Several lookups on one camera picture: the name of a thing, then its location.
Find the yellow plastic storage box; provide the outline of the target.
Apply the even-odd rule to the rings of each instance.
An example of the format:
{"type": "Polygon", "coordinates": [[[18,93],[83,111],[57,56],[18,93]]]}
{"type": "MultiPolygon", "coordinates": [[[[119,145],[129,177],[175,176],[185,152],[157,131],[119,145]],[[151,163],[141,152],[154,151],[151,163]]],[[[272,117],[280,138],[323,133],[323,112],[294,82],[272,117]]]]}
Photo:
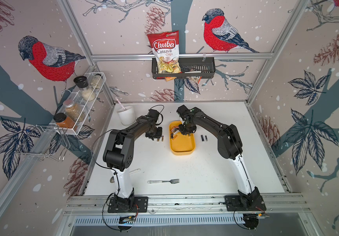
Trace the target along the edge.
{"type": "Polygon", "coordinates": [[[169,125],[170,149],[174,155],[189,155],[196,149],[194,134],[183,135],[179,131],[181,121],[174,121],[169,125]]]}

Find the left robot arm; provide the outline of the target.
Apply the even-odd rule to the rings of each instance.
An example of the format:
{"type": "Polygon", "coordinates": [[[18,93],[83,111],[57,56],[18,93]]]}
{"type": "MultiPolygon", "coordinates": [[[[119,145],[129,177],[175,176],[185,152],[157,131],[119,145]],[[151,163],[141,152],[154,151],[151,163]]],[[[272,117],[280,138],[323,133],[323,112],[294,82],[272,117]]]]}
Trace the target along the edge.
{"type": "Polygon", "coordinates": [[[129,167],[134,158],[135,141],[141,135],[150,140],[160,139],[163,129],[158,120],[163,115],[155,109],[149,109],[147,115],[137,118],[135,123],[125,129],[113,129],[109,133],[106,148],[103,154],[103,161],[107,168],[113,171],[113,178],[116,184],[115,196],[112,199],[122,207],[128,209],[134,205],[134,188],[131,184],[129,167]]]}

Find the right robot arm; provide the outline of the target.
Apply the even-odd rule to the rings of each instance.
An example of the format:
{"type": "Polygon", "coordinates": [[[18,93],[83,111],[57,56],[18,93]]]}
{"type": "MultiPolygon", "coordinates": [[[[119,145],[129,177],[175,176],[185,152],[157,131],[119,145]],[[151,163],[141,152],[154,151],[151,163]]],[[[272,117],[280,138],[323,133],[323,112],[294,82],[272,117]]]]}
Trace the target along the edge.
{"type": "Polygon", "coordinates": [[[195,133],[197,126],[204,128],[217,138],[218,153],[230,162],[238,186],[238,195],[225,196],[227,210],[265,211],[263,197],[253,183],[244,163],[243,144],[237,127],[233,124],[223,124],[197,107],[188,109],[182,105],[177,108],[176,112],[183,121],[179,125],[181,134],[195,133]]]}

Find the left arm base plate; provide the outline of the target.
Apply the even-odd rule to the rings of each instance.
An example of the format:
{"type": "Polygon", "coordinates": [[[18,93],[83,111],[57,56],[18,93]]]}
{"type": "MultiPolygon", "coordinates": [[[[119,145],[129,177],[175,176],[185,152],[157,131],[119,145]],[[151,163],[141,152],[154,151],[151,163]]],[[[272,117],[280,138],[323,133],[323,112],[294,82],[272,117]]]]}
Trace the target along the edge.
{"type": "Polygon", "coordinates": [[[147,212],[148,197],[113,197],[107,202],[108,213],[147,212]]]}

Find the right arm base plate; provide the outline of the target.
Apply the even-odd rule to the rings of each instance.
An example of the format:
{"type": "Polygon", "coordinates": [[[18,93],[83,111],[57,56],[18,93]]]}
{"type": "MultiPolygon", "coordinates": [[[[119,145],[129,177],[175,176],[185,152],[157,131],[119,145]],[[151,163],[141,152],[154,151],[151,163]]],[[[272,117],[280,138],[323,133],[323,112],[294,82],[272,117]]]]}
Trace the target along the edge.
{"type": "Polygon", "coordinates": [[[244,197],[239,195],[226,195],[224,197],[227,211],[266,211],[262,196],[244,197]]]}

